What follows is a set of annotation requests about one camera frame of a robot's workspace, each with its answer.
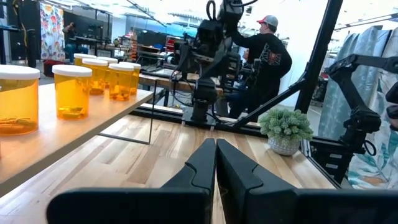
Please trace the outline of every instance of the baseball cap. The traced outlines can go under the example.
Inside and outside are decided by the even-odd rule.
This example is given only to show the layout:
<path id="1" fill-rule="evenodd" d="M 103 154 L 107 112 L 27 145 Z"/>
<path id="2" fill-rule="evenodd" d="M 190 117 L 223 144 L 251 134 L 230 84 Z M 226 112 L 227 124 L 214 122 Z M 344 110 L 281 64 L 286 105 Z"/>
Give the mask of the baseball cap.
<path id="1" fill-rule="evenodd" d="M 269 25 L 272 25 L 274 27 L 278 27 L 278 19 L 273 16 L 273 15 L 268 15 L 266 17 L 264 17 L 263 19 L 257 21 L 258 23 L 268 23 Z"/>

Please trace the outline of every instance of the teal fabric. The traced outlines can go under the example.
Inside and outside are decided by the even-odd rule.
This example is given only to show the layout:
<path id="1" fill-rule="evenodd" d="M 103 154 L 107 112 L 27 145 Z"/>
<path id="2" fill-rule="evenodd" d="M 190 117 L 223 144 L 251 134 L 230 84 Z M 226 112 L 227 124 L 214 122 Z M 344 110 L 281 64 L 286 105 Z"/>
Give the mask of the teal fabric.
<path id="1" fill-rule="evenodd" d="M 392 31 L 383 57 L 398 56 L 398 29 Z M 376 147 L 376 156 L 355 155 L 351 160 L 348 181 L 356 189 L 398 189 L 398 133 L 390 129 L 386 93 L 398 82 L 398 75 L 377 70 L 377 83 L 369 107 L 382 118 L 380 131 L 368 134 Z"/>
<path id="2" fill-rule="evenodd" d="M 350 54 L 381 56 L 388 31 L 380 30 L 380 27 L 370 27 L 362 34 L 350 34 L 347 36 L 337 60 Z M 359 66 L 352 75 L 352 81 L 368 105 L 372 93 L 375 91 L 377 81 L 377 69 Z M 336 82 L 329 79 L 325 100 L 320 118 L 318 135 L 321 137 L 339 139 L 344 134 L 344 121 L 349 118 L 351 110 Z"/>

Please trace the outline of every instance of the ceiling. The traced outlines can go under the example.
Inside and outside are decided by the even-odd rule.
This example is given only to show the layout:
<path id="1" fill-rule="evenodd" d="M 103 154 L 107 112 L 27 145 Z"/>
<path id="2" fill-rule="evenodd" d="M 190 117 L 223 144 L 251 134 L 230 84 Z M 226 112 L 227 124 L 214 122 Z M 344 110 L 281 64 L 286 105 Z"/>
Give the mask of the ceiling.
<path id="1" fill-rule="evenodd" d="M 181 15 L 206 19 L 206 4 L 208 0 L 41 0 L 59 4 L 62 7 L 88 6 L 106 11 L 114 16 L 125 14 L 143 17 L 152 16 L 163 23 L 177 22 Z M 222 0 L 216 1 L 216 11 Z M 297 19 L 308 17 L 308 9 L 298 10 L 300 5 L 311 6 L 308 13 L 323 14 L 327 0 L 258 0 L 252 4 L 252 13 L 245 14 L 240 25 L 246 30 L 258 29 L 256 21 L 267 14 L 276 15 L 283 29 L 293 29 Z M 344 0 L 337 25 L 348 24 L 377 16 L 398 12 L 398 3 L 391 0 Z"/>

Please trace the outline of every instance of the white pot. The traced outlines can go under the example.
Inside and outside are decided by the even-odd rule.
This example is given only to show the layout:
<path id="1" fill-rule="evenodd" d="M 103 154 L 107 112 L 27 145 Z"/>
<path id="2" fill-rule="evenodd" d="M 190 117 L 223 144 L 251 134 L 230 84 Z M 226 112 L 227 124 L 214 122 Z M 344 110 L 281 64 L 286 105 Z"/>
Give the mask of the white pot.
<path id="1" fill-rule="evenodd" d="M 288 144 L 282 144 L 275 138 L 268 139 L 269 147 L 275 152 L 283 156 L 293 156 L 300 147 L 300 141 L 290 142 Z"/>

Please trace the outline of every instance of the floral fabric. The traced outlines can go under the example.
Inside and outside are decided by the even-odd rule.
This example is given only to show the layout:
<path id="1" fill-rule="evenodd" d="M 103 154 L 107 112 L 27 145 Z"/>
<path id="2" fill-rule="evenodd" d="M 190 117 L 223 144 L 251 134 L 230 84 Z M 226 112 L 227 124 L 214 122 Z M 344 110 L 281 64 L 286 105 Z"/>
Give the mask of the floral fabric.
<path id="1" fill-rule="evenodd" d="M 398 29 L 392 31 L 383 53 L 383 57 L 393 56 L 398 56 Z M 355 155 L 351 160 L 348 181 L 356 189 L 398 189 L 398 132 L 390 129 L 386 113 L 391 105 L 386 101 L 386 94 L 396 82 L 397 74 L 377 71 L 376 91 L 369 107 L 379 113 L 382 123 L 378 132 L 367 136 L 377 154 Z"/>
<path id="2" fill-rule="evenodd" d="M 40 3 L 41 59 L 64 60 L 63 10 Z"/>

